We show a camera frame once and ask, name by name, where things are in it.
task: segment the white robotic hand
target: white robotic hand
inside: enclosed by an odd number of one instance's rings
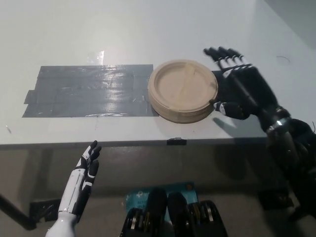
[[[98,172],[101,147],[94,141],[82,154],[66,185],[58,209],[58,219],[46,237],[75,237],[75,225],[83,214]]]

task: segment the gray floor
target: gray floor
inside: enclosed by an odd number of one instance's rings
[[[32,200],[60,198],[82,152],[1,151],[1,194],[25,213]],[[262,210],[257,191],[285,183],[263,145],[104,148],[99,160],[93,193],[76,228],[78,237],[118,236],[126,215],[126,193],[182,181],[194,181],[199,199],[215,202],[231,237],[316,235],[316,220],[311,217],[287,222],[293,208]],[[43,237],[51,225],[39,223],[28,232],[0,212],[0,237]]]

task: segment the round wooden dish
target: round wooden dish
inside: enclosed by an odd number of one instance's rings
[[[167,120],[191,123],[202,120],[213,110],[218,84],[204,65],[190,60],[170,61],[156,68],[148,84],[152,107]]]

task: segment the robotic arm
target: robotic arm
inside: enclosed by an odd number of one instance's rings
[[[206,48],[237,101],[211,101],[215,110],[235,119],[258,117],[268,137],[268,150],[289,181],[300,212],[316,218],[316,135],[281,107],[258,69],[233,49]]]
[[[83,214],[98,172],[101,147],[94,141],[73,169],[58,209],[58,219],[46,237],[75,237],[75,225]]]

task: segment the white table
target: white table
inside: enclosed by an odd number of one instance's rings
[[[22,118],[40,66],[159,64],[196,60],[209,46],[232,47],[254,63],[292,116],[316,118],[316,30],[312,0],[18,0],[1,6],[0,146],[105,146],[227,143],[264,137],[256,118],[236,121],[217,112],[194,124],[160,117]]]

